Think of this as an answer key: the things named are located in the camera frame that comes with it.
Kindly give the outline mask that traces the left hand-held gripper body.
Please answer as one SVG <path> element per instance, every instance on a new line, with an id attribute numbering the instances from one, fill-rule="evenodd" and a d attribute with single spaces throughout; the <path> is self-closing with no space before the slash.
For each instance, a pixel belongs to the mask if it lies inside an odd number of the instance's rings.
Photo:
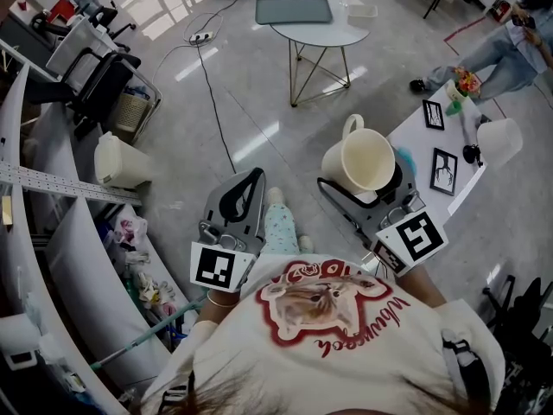
<path id="1" fill-rule="evenodd" d="M 201 220 L 191 245 L 190 281 L 217 291 L 236 292 L 248 278 L 264 247 L 262 215 L 221 225 Z"/>

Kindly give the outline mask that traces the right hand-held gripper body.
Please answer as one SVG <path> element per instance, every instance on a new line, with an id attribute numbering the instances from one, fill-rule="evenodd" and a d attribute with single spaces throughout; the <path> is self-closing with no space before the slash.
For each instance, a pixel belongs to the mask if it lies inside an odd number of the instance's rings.
<path id="1" fill-rule="evenodd" d="M 371 203 L 346 194 L 346 214 L 363 245 L 397 277 L 448 244 L 434 211 L 411 182 L 400 184 Z"/>

